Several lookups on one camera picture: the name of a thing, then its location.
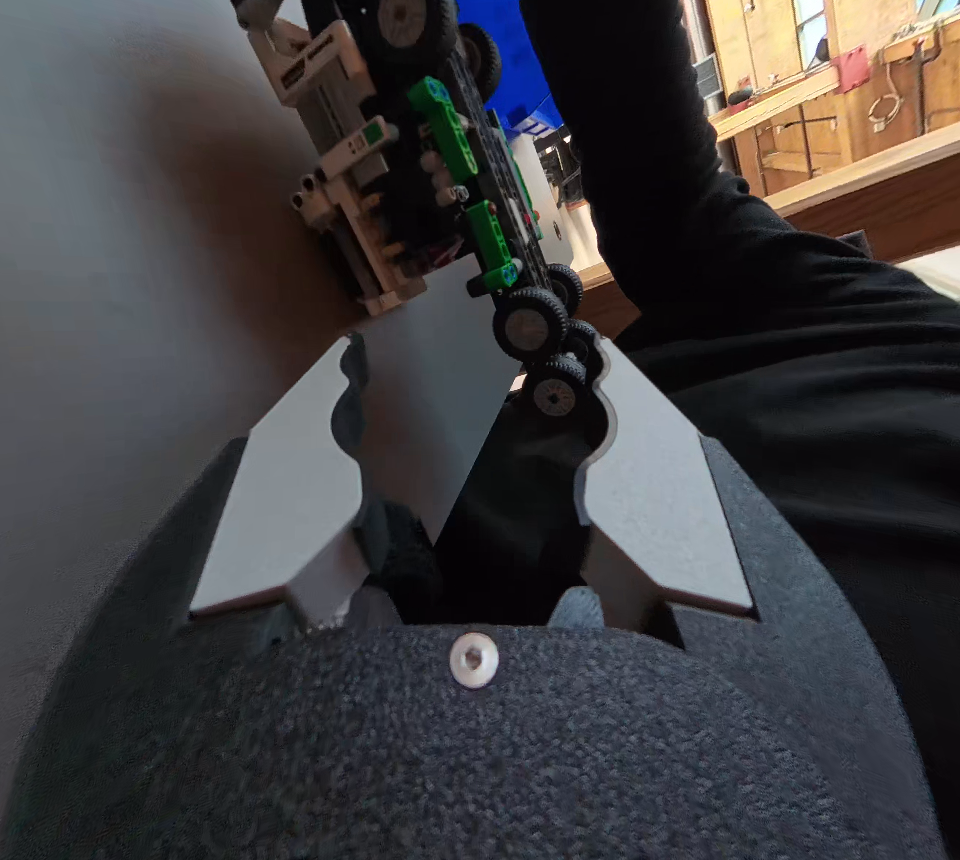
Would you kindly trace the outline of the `wooden workbench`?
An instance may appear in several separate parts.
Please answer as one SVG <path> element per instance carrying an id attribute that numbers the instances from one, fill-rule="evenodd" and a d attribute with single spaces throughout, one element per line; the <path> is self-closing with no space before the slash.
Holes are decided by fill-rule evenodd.
<path id="1" fill-rule="evenodd" d="M 958 152 L 958 11 L 869 56 L 870 81 L 847 94 L 829 62 L 710 117 L 754 192 L 784 202 L 833 173 L 871 182 Z"/>

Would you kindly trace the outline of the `lego truck model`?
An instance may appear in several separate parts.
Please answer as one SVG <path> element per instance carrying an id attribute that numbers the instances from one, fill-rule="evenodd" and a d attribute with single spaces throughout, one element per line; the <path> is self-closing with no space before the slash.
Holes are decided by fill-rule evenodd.
<path id="1" fill-rule="evenodd" d="M 595 329 L 579 275 L 543 248 L 542 217 L 489 105 L 502 62 L 456 0 L 229 0 L 271 88 L 296 111 L 316 166 L 291 198 L 336 245 L 346 284 L 378 316 L 470 256 L 474 298 L 525 371 L 520 394 L 549 422 L 587 410 Z"/>

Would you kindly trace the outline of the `red cloth item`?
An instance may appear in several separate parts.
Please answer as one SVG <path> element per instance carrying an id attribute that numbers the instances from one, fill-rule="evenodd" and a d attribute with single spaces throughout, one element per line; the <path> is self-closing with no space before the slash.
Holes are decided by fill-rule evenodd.
<path id="1" fill-rule="evenodd" d="M 871 59 L 865 43 L 838 54 L 831 62 L 836 72 L 834 93 L 837 95 L 847 94 L 870 81 Z"/>

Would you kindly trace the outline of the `blue plastic bin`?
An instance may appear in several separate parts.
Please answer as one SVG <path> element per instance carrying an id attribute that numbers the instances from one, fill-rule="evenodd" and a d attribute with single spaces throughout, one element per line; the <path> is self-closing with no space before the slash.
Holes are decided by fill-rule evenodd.
<path id="1" fill-rule="evenodd" d="M 519 0 L 457 0 L 460 18 L 482 26 L 499 48 L 502 74 L 489 104 L 501 124 L 535 138 L 553 133 L 562 118 L 528 37 Z"/>

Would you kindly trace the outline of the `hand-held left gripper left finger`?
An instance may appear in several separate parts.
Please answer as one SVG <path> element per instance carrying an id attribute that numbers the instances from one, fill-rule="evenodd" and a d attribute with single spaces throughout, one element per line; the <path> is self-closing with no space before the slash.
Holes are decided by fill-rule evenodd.
<path id="1" fill-rule="evenodd" d="M 360 334 L 338 339 L 249 432 L 192 616 L 284 603 L 319 627 L 346 614 L 370 572 L 355 534 L 367 365 Z"/>

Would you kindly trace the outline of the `person's right forearm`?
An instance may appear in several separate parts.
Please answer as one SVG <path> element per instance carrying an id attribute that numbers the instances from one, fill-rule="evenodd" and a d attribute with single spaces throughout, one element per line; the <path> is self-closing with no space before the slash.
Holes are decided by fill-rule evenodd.
<path id="1" fill-rule="evenodd" d="M 958 368 L 958 303 L 783 216 L 721 167 L 680 0 L 519 0 L 582 166 L 600 253 L 650 374 L 889 355 Z"/>

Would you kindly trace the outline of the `wooden table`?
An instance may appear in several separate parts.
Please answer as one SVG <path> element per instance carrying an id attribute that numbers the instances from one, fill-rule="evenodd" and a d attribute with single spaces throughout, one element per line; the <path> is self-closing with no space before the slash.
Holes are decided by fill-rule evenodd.
<path id="1" fill-rule="evenodd" d="M 750 260 L 759 237 L 747 230 L 768 214 L 815 246 L 862 231 L 891 263 L 958 246 L 957 123 L 767 198 L 721 169 L 711 127 L 678 125 L 628 139 L 573 134 L 609 277 L 646 324 L 675 310 L 771 308 L 763 288 L 786 274 Z"/>

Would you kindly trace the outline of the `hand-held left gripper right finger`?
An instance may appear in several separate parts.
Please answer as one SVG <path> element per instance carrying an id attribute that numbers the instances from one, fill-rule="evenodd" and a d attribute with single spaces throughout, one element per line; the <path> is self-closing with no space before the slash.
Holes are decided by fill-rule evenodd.
<path id="1" fill-rule="evenodd" d="M 573 497 L 590 532 L 581 575 L 606 625 L 641 630 L 663 604 L 750 614 L 699 431 L 613 341 L 595 346 L 606 434 L 576 471 Z"/>

